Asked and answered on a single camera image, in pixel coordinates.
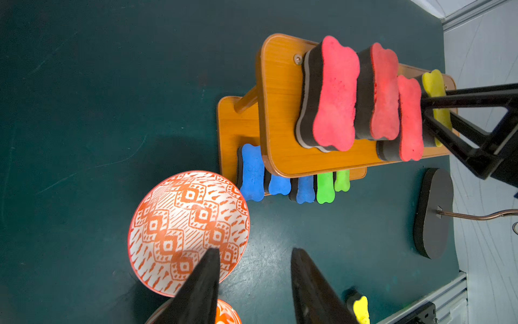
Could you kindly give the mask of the yellow eraser top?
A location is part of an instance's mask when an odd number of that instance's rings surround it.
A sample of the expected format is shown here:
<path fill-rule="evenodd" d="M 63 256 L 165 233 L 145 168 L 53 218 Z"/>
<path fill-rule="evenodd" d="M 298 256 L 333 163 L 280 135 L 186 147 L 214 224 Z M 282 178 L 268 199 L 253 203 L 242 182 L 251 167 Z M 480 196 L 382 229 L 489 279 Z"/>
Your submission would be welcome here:
<path fill-rule="evenodd" d="M 422 97 L 444 97 L 446 95 L 445 82 L 439 70 L 424 73 L 418 79 L 422 88 Z M 430 110 L 435 120 L 452 130 L 451 113 L 449 109 Z M 425 147 L 442 147 L 442 143 L 433 136 L 423 131 Z"/>
<path fill-rule="evenodd" d="M 355 315 L 359 324 L 370 324 L 370 313 L 366 296 L 353 292 L 347 297 L 346 304 L 348 309 Z"/>

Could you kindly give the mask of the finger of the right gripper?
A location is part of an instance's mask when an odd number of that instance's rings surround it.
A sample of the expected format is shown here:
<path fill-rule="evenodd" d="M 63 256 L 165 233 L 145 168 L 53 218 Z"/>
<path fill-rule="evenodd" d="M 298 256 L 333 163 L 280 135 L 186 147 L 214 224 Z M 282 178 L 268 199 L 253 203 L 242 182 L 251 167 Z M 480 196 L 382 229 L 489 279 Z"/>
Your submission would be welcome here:
<path fill-rule="evenodd" d="M 447 90 L 445 96 L 421 99 L 422 110 L 475 107 L 517 109 L 517 83 Z"/>
<path fill-rule="evenodd" d="M 434 109 L 422 112 L 423 133 L 439 140 L 480 179 L 517 179 L 517 112 L 509 110 L 492 132 L 451 113 L 452 128 L 434 119 Z"/>

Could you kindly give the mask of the red eraser top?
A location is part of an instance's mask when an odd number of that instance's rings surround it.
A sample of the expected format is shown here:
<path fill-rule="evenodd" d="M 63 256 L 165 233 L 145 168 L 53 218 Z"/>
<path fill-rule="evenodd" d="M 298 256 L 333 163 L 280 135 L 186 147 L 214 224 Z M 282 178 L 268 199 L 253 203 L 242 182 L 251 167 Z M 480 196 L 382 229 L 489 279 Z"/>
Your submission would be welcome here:
<path fill-rule="evenodd" d="M 376 143 L 376 153 L 382 161 L 419 161 L 424 154 L 422 89 L 414 78 L 397 77 L 399 90 L 399 135 L 395 140 Z"/>
<path fill-rule="evenodd" d="M 394 140 L 400 130 L 397 54 L 375 43 L 358 57 L 356 138 Z"/>

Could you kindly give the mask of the orange wooden two-tier shelf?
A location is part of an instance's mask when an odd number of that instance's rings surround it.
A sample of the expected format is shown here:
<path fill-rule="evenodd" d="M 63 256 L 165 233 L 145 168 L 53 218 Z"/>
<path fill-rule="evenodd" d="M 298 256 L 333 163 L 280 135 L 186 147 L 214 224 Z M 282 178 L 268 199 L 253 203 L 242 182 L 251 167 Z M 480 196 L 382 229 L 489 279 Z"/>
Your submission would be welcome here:
<path fill-rule="evenodd" d="M 380 166 L 376 143 L 355 140 L 349 151 L 324 153 L 303 148 L 295 137 L 303 89 L 303 59 L 318 43 L 294 36 L 269 36 L 256 59 L 256 86 L 243 97 L 225 97 L 218 104 L 220 162 L 223 175 L 238 186 L 238 152 L 245 144 L 259 146 L 267 170 L 275 176 L 301 178 L 341 170 Z M 418 79 L 427 71 L 399 63 L 398 76 Z M 448 154 L 447 148 L 424 147 L 422 158 Z"/>

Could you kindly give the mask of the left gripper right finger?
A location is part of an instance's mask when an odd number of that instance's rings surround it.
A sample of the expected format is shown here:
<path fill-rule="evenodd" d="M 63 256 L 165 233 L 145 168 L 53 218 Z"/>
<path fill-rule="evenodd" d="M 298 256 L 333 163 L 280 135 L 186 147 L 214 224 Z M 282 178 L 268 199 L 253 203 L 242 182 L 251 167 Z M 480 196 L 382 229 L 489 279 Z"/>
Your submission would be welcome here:
<path fill-rule="evenodd" d="M 298 323 L 357 323 L 302 248 L 292 250 L 291 286 Z"/>

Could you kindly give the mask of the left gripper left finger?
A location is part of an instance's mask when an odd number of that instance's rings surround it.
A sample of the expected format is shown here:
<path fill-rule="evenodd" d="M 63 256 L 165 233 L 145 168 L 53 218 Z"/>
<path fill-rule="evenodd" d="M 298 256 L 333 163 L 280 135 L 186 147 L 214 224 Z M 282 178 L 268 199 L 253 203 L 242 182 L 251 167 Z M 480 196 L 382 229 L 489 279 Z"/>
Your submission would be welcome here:
<path fill-rule="evenodd" d="M 214 323 L 219 293 L 219 249 L 210 248 L 156 323 Z"/>

